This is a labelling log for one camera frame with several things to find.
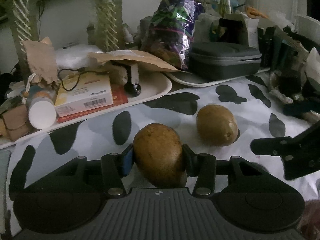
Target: brown cardboard box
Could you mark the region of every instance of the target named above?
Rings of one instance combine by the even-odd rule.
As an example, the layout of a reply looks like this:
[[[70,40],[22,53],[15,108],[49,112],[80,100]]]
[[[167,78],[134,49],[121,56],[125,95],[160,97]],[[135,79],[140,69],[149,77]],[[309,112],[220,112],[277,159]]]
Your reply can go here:
[[[0,133],[10,140],[16,141],[32,130],[26,105],[17,106],[2,115]]]

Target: white box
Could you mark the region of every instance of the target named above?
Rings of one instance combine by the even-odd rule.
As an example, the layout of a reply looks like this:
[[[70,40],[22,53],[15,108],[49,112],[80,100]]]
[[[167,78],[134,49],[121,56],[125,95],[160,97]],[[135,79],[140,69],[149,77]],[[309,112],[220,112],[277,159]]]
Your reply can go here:
[[[77,79],[78,75],[64,80],[65,88],[71,89]],[[84,73],[72,91],[66,91],[60,85],[54,108],[58,115],[63,117],[112,104],[113,97],[109,76],[107,74]]]

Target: brown potato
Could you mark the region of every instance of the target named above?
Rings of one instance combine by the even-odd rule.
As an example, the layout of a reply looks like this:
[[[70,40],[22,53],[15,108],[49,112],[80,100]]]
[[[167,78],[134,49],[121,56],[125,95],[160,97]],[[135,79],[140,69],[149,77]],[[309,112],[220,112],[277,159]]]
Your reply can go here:
[[[179,135],[170,127],[152,123],[134,137],[133,148],[137,167],[156,187],[184,187],[187,174],[183,165]]]
[[[197,114],[196,124],[200,137],[214,146],[230,145],[238,136],[236,119],[224,106],[204,106]]]

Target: tray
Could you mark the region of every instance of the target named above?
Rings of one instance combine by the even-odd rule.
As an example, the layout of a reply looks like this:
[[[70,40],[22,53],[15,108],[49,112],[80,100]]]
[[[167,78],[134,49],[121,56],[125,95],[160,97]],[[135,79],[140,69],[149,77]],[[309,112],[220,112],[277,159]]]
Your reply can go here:
[[[260,69],[256,74],[261,73],[261,72],[266,72],[269,71],[270,68],[265,68],[265,69]],[[234,77],[234,78],[229,78],[229,79],[223,79],[223,80],[217,80],[217,81],[209,81],[206,80],[202,77],[199,77],[193,73],[190,72],[166,72],[165,73],[169,78],[174,80],[177,83],[180,83],[182,85],[186,85],[189,87],[210,87],[214,86],[223,82],[227,82],[230,80],[238,79],[241,77]]]
[[[171,81],[166,76],[164,76],[162,73],[159,73],[159,72],[144,73],[144,74],[141,74],[139,78],[140,78],[139,84],[141,86],[141,94],[135,98],[128,96],[128,103],[122,104],[119,106],[114,106],[114,107],[111,107],[108,109],[104,109],[104,110],[101,110],[101,111],[98,111],[98,112],[95,112],[92,114],[84,115],[84,116],[78,117],[76,119],[72,119],[70,121],[67,121],[67,122],[58,123],[56,121],[55,124],[52,125],[51,127],[47,128],[47,129],[43,129],[43,130],[37,130],[36,132],[25,135],[14,142],[11,142],[7,138],[0,138],[0,150],[3,148],[6,148],[8,146],[15,145],[16,143],[23,142],[27,139],[34,137],[34,136],[48,133],[48,132],[54,131],[58,128],[68,126],[70,124],[73,124],[73,123],[76,123],[79,121],[83,121],[83,120],[90,119],[90,118],[93,118],[93,117],[101,115],[101,114],[105,114],[105,113],[116,111],[116,110],[119,110],[119,109],[122,109],[122,108],[125,108],[128,106],[134,106],[134,105],[146,102],[146,101],[160,98],[160,97],[166,95],[167,93],[169,93],[169,91],[171,90],[171,87],[172,87]]]

